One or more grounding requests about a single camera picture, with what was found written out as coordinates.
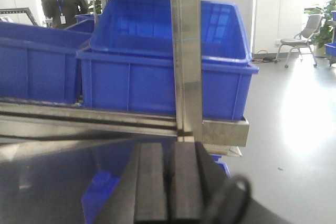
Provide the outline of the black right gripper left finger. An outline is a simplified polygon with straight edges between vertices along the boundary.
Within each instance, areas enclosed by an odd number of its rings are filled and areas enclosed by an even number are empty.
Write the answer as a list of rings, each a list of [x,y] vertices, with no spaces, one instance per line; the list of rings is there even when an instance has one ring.
[[[94,223],[168,223],[160,143],[137,143]]]

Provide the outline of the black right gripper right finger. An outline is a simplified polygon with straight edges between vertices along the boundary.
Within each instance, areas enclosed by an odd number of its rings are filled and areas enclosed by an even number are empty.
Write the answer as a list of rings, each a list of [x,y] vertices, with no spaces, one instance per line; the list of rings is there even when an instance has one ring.
[[[171,223],[287,223],[252,198],[244,175],[228,176],[200,142],[176,142],[171,157]]]

